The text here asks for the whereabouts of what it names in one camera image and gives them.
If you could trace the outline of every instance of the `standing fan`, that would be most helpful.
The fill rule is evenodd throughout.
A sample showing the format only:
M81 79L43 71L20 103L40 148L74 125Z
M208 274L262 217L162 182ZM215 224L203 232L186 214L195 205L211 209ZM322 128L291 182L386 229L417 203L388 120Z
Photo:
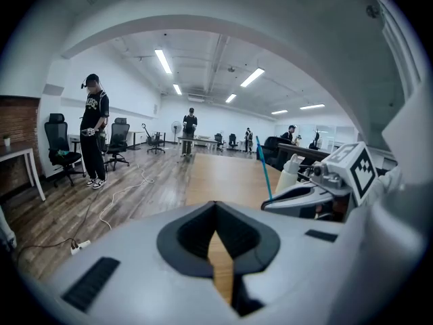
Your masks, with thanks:
M174 121L173 123L171 123L171 131L175 134L175 143L176 143L176 134L180 132L181 128L182 128L181 122Z

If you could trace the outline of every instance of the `ceiling beam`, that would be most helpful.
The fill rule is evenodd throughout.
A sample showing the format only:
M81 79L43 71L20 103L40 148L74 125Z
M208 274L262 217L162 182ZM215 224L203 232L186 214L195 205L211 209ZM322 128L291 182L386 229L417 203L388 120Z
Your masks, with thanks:
M217 75L219 66L221 65L221 59L223 58L224 50L230 40L227 35L219 35L218 41L216 42L216 47L214 50L214 55L212 57L212 62L210 63L210 74L208 76L209 80L204 88L207 94L212 92L214 87L215 76Z

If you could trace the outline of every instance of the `sneaker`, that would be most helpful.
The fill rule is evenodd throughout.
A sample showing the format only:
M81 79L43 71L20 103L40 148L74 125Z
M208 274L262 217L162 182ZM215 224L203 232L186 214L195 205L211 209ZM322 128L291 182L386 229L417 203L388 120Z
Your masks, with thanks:
M102 180L102 179L97 178L97 179L95 180L95 183L93 184L93 189L99 189L99 188L101 188L105 183L106 183L105 180Z
M87 182L86 186L91 187L93 185L93 183L95 183L96 178L91 178L89 179L89 181Z

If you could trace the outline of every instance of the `brick wall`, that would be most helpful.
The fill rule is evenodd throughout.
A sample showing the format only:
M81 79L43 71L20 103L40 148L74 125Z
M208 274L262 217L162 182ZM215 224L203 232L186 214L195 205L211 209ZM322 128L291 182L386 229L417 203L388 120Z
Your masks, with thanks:
M0 96L0 146L4 146L3 136L10 134L11 144L28 141L33 145L33 154L38 174L42 174L37 139L37 116L39 99L28 97ZM19 156L0 162L0 196L30 184L24 157Z

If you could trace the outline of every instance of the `black office chair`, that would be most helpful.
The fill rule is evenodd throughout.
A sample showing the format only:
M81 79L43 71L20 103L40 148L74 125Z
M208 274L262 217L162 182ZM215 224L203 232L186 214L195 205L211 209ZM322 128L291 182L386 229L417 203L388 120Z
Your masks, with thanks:
M72 164L81 158L81 154L69 151L68 123L65 122L64 115L61 113L51 113L49 120L45 123L45 132L49 143L49 160L53 165L63 167L63 172L59 173L55 179L54 186L57 187L57 181L63 177L69 178L70 185L74 186L70 175L81 173L85 177L85 173L84 171L72 169Z
M287 157L291 157L292 155L279 152L278 144L289 144L289 140L282 137L269 136L265 144L261 145L263 156L265 158L265 163L275 167L279 171L283 171L283 166L287 161ZM260 154L256 153L256 159L260 160Z
M110 144L108 145L108 149L106 154L111 154L114 158L110 158L110 160L106 161L104 164L113 164L113 171L116 170L116 163L124 163L128 164L129 162L120 154L121 152L126 152L128 148L127 144L127 135L129 131L129 124L127 124L126 118L116 118L114 119L114 123L111 124L111 138Z
M157 150L160 150L161 152L164 152L164 153L165 153L165 150L163 150L161 147L159 147L160 144L163 144L163 143L164 143L164 141L160 139L160 134L157 133L157 134L156 134L156 137L155 137L154 139L152 139L151 135L149 135L149 132L148 132L147 129L146 129L146 124L145 124L145 123L141 124L141 127L142 127L143 129L146 130L146 133L147 133L147 144L148 144L149 146L153 146L153 147L151 147L151 148L149 148L149 149L147 150L147 153L148 153L150 150L154 150L154 151L155 151L155 154L156 154L156 151L157 151Z
M237 147L236 135L234 133L231 133L229 136L229 146L231 147L231 149L234 149L234 147Z
M216 135L215 135L215 141L217 141L218 142L218 144L216 145L216 148L218 149L218 150L223 150L222 148L220 148L220 146L224 146L224 141L223 141L223 136L220 134L220 133L217 133Z

